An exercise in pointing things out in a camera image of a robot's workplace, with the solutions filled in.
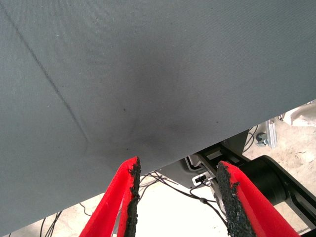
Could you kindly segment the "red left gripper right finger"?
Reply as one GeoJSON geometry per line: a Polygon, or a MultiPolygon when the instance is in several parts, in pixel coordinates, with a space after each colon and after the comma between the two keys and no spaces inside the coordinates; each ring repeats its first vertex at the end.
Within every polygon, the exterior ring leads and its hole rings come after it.
{"type": "Polygon", "coordinates": [[[274,208],[285,199],[280,179],[261,161],[237,167],[218,164],[216,179],[232,237],[296,237],[297,232],[274,208]]]}

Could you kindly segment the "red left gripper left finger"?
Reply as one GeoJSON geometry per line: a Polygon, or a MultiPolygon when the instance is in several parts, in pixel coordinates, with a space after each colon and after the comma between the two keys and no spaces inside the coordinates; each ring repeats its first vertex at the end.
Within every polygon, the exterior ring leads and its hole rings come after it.
{"type": "Polygon", "coordinates": [[[138,157],[124,161],[83,228],[81,237],[110,237],[117,217],[118,237],[134,237],[137,225],[141,164],[138,157]]]}

